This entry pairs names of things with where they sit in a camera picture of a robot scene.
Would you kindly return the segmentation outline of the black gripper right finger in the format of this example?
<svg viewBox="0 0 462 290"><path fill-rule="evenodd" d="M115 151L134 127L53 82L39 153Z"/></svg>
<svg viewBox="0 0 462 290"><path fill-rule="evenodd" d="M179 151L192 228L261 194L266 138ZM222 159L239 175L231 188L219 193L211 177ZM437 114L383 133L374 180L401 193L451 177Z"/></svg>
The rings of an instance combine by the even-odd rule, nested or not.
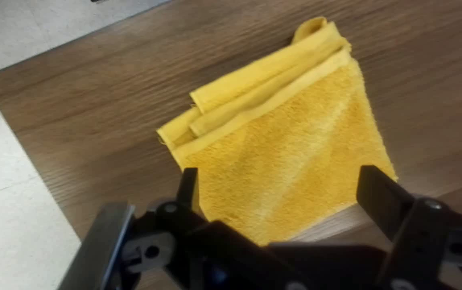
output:
<svg viewBox="0 0 462 290"><path fill-rule="evenodd" d="M358 202L374 223L393 240L414 204L414 196L377 165L363 165Z"/></svg>

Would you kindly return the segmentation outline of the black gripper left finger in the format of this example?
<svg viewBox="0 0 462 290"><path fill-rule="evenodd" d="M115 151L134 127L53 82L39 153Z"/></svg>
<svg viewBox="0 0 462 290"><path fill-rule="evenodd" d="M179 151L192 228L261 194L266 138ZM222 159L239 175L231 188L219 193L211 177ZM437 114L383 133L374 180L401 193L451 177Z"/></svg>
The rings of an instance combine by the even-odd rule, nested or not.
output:
<svg viewBox="0 0 462 290"><path fill-rule="evenodd" d="M193 199L197 191L198 169L185 167L181 177L177 190L177 202L185 209L193 212Z"/></svg>

